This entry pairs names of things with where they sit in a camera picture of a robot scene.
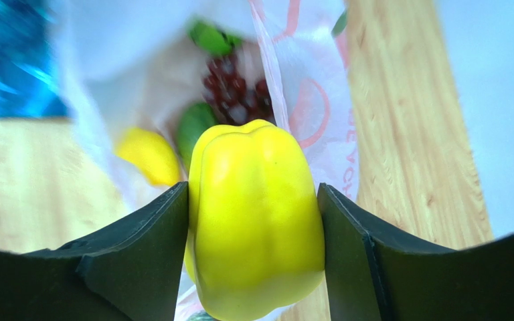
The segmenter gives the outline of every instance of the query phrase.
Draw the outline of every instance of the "yellow bell pepper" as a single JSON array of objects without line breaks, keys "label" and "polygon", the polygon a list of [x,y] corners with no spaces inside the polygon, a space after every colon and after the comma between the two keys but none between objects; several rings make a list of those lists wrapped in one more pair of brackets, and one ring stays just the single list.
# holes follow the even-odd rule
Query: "yellow bell pepper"
[{"label": "yellow bell pepper", "polygon": [[308,296],[325,243],[297,141],[264,120],[206,130],[191,159],[188,234],[186,268],[214,318],[255,320]]}]

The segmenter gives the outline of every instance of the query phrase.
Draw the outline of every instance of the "wooden surface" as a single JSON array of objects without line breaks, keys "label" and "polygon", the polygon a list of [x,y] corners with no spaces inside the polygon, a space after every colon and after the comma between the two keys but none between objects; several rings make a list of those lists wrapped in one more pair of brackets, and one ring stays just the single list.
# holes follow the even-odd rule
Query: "wooden surface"
[{"label": "wooden surface", "polygon": [[[492,239],[432,0],[351,0],[358,203],[453,248]],[[55,248],[124,214],[66,121],[0,121],[0,248]],[[326,288],[282,321],[329,320]]]}]

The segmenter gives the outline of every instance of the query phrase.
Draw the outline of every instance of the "blue object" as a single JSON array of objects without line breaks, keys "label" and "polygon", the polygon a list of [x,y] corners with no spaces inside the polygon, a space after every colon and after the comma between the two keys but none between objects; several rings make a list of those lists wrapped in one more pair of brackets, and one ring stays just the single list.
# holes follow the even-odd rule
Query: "blue object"
[{"label": "blue object", "polygon": [[66,116],[45,37],[44,0],[0,0],[0,118]]}]

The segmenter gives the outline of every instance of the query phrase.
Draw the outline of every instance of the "white plastic bag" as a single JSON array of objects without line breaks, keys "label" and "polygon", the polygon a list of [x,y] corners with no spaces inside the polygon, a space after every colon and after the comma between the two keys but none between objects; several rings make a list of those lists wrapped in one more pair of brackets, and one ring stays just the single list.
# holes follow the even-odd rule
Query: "white plastic bag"
[{"label": "white plastic bag", "polygon": [[[359,168],[345,36],[331,35],[345,11],[342,0],[57,2],[50,41],[60,94],[80,144],[113,180],[129,211],[163,190],[115,157],[113,146],[129,126],[156,130],[172,141],[181,111],[202,100],[207,54],[187,38],[195,19],[248,42],[242,72],[266,76],[276,123],[301,144],[315,184],[329,183],[356,198]],[[183,273],[176,320],[201,309],[192,285]]]}]

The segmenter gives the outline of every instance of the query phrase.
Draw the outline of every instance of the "red grape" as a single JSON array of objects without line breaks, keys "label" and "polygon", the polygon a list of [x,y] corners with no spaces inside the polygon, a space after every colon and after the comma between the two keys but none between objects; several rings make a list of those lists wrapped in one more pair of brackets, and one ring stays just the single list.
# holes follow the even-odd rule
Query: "red grape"
[{"label": "red grape", "polygon": [[267,87],[267,81],[265,79],[261,79],[255,84],[255,91],[259,96],[269,95],[269,88]]},{"label": "red grape", "polygon": [[203,97],[221,123],[240,126],[255,119],[265,119],[274,124],[265,79],[248,88],[237,71],[235,54],[211,59],[207,67],[209,75],[203,79]]}]

